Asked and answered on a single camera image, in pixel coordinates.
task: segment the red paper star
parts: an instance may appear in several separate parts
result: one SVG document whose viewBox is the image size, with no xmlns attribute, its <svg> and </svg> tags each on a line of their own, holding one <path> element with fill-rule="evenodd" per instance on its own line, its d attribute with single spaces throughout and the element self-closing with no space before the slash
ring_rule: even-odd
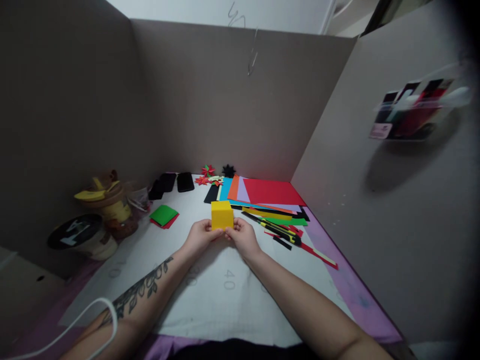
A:
<svg viewBox="0 0 480 360">
<path fill-rule="evenodd" d="M 195 179 L 195 182 L 198 185 L 207 185 L 210 184 L 209 178 L 206 176 L 200 176 L 198 179 Z"/>
<path fill-rule="evenodd" d="M 203 176 L 206 176 L 206 177 L 211 177 L 214 175 L 214 167 L 212 165 L 208 166 L 208 165 L 205 165 L 205 167 L 202 167 L 201 168 L 201 174 Z"/>
</svg>

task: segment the gray partition wall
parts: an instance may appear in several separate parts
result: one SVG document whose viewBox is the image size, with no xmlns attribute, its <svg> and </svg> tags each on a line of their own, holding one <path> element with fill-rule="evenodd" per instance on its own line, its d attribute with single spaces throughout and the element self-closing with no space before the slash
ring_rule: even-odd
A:
<svg viewBox="0 0 480 360">
<path fill-rule="evenodd" d="M 411 343 L 458 338 L 470 313 L 478 113 L 452 111 L 425 143 L 369 133 L 386 92 L 465 60 L 448 14 L 433 1 L 358 40 L 292 179 Z"/>
<path fill-rule="evenodd" d="M 354 39 L 132 20 L 165 167 L 290 181 Z M 249 57 L 256 56 L 248 76 Z"/>
<path fill-rule="evenodd" d="M 84 257 L 47 237 L 89 177 L 162 171 L 132 27 L 103 0 L 4 0 L 0 39 L 0 246 L 65 278 Z"/>
</svg>

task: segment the container lid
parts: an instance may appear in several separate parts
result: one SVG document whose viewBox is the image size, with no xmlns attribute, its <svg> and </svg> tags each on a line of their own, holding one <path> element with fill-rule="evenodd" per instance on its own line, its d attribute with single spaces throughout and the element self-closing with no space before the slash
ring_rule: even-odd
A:
<svg viewBox="0 0 480 360">
<path fill-rule="evenodd" d="M 66 250 L 90 240 L 102 228 L 103 219 L 98 214 L 75 217 L 57 227 L 48 237 L 51 249 Z"/>
</svg>

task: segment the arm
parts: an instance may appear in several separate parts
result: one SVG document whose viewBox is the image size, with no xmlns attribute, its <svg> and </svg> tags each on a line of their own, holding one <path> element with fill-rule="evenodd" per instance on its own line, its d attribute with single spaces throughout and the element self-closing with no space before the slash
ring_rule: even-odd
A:
<svg viewBox="0 0 480 360">
<path fill-rule="evenodd" d="M 211 220 L 195 222 L 183 246 L 113 302 L 118 329 L 96 359 L 127 359 L 157 322 L 189 267 L 223 231 L 211 231 Z M 112 317 L 101 313 L 75 341 L 62 360 L 88 358 L 112 336 Z"/>
<path fill-rule="evenodd" d="M 319 357 L 391 359 L 333 302 L 265 254 L 252 225 L 237 217 L 234 228 L 225 231 L 295 331 Z"/>
</svg>

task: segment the forearm tattoo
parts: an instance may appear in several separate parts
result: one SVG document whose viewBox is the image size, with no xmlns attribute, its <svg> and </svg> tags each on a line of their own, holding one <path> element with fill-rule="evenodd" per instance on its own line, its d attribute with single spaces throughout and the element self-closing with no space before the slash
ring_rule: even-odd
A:
<svg viewBox="0 0 480 360">
<path fill-rule="evenodd" d="M 122 319 L 125 316 L 126 308 L 128 307 L 128 313 L 130 314 L 132 310 L 137 305 L 137 299 L 143 298 L 146 291 L 146 298 L 148 299 L 153 293 L 157 292 L 157 280 L 162 277 L 162 273 L 167 273 L 169 270 L 168 263 L 171 262 L 174 258 L 169 257 L 164 262 L 162 262 L 158 267 L 150 271 L 145 277 L 137 281 L 131 288 L 125 291 L 120 295 L 114 302 L 113 307 L 115 308 L 116 316 L 118 320 Z M 112 314 L 110 311 L 106 311 L 106 314 L 99 326 L 110 324 L 112 322 Z"/>
</svg>

